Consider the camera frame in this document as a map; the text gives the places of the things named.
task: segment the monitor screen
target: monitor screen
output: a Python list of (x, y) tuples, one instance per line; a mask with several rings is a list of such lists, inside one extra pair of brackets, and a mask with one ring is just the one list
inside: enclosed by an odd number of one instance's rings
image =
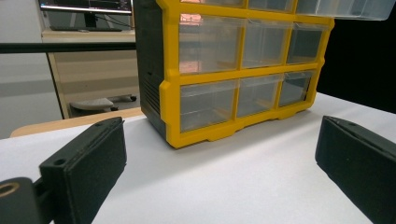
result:
[(38, 0), (38, 3), (43, 11), (132, 14), (131, 0)]

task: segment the computer monitor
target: computer monitor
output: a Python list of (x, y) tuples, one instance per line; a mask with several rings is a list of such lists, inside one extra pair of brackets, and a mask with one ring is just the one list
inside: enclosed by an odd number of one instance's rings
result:
[(42, 11), (84, 13), (86, 27), (96, 27), (95, 14), (132, 15), (131, 0), (38, 0)]

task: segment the black horizontal pole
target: black horizontal pole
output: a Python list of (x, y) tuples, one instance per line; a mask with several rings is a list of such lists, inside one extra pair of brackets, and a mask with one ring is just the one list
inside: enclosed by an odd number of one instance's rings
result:
[(108, 51), (136, 49), (136, 43), (7, 43), (0, 44), (0, 54)]

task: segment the white tabletop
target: white tabletop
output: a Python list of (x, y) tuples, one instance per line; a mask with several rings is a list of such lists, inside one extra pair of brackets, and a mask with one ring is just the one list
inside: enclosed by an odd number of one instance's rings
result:
[[(318, 94), (295, 116), (173, 150), (144, 117), (125, 120), (128, 164), (93, 223), (371, 223), (315, 161), (323, 115), (396, 142), (396, 115)], [(0, 180), (38, 165), (88, 126), (0, 141)]]

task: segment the dark wall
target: dark wall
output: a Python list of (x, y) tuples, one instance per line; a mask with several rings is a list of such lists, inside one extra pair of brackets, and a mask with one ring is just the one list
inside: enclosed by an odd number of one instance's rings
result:
[(396, 114), (396, 9), (386, 21), (335, 20), (318, 91)]

